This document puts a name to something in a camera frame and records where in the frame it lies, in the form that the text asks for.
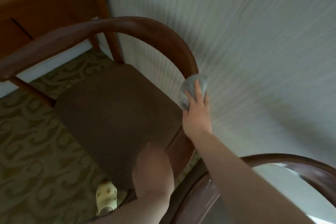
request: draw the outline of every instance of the wooden cabinet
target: wooden cabinet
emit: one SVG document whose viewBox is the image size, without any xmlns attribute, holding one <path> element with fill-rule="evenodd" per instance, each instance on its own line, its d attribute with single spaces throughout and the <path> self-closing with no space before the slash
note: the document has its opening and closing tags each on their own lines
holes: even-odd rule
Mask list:
<svg viewBox="0 0 336 224">
<path fill-rule="evenodd" d="M 109 18 L 105 0 L 0 0 L 0 59 L 54 29 L 95 17 Z M 115 35 L 106 38 L 119 55 Z M 90 41 L 99 48 L 95 37 Z"/>
</svg>

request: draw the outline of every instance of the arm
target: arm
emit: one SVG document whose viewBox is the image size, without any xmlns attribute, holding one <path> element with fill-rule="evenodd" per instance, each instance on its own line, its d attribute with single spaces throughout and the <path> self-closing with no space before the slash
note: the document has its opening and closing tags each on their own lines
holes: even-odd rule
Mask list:
<svg viewBox="0 0 336 224">
<path fill-rule="evenodd" d="M 173 170 L 163 149 L 150 144 L 138 155 L 132 179 L 138 199 L 92 224 L 158 224 L 174 190 Z"/>
<path fill-rule="evenodd" d="M 183 129 L 205 162 L 234 223 L 313 223 L 212 135 L 209 99 L 195 81 L 196 100 L 186 91 L 189 111 Z"/>
</svg>

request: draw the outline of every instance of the floor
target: floor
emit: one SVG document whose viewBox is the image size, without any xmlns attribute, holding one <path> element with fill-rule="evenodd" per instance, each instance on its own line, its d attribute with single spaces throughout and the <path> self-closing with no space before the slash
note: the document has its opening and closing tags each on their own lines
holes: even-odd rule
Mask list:
<svg viewBox="0 0 336 224">
<path fill-rule="evenodd" d="M 31 84 L 53 98 L 103 68 L 88 51 Z M 176 185 L 199 159 L 195 155 Z M 104 174 L 53 111 L 22 90 L 0 99 L 0 223 L 70 224 L 96 214 Z M 124 193 L 118 194 L 119 201 Z"/>
</svg>

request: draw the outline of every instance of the baseboard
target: baseboard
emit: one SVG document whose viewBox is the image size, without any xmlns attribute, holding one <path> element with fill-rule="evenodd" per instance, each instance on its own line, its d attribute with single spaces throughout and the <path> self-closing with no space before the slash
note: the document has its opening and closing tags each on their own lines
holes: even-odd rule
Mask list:
<svg viewBox="0 0 336 224">
<path fill-rule="evenodd" d="M 109 50 L 104 48 L 102 45 L 100 47 L 107 56 L 111 57 L 111 52 L 109 52 Z M 90 41 L 85 40 L 64 52 L 61 52 L 60 54 L 42 61 L 41 63 L 23 71 L 22 73 L 19 73 L 17 76 L 25 82 L 31 82 L 36 78 L 39 78 L 51 70 L 59 67 L 60 65 L 63 65 L 64 63 L 74 59 L 91 48 L 92 44 Z M 17 88 L 18 87 L 11 82 L 0 82 L 0 98 L 16 90 Z"/>
</svg>

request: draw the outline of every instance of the curved wooden backrest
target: curved wooden backrest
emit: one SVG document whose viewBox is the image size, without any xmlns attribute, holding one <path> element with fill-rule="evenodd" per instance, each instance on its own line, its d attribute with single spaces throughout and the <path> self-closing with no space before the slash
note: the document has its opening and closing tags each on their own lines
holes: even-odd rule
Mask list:
<svg viewBox="0 0 336 224">
<path fill-rule="evenodd" d="M 282 153 L 257 154 L 241 158 L 251 167 L 277 164 L 293 170 L 336 207 L 336 169 L 302 156 Z M 209 173 L 199 178 L 181 203 L 171 224 L 200 224 L 220 197 Z"/>
<path fill-rule="evenodd" d="M 0 60 L 0 81 L 50 58 L 101 32 L 119 32 L 136 37 L 165 55 L 187 78 L 198 73 L 193 54 L 183 39 L 166 25 L 142 17 L 92 20 L 63 27 L 30 42 Z"/>
</svg>

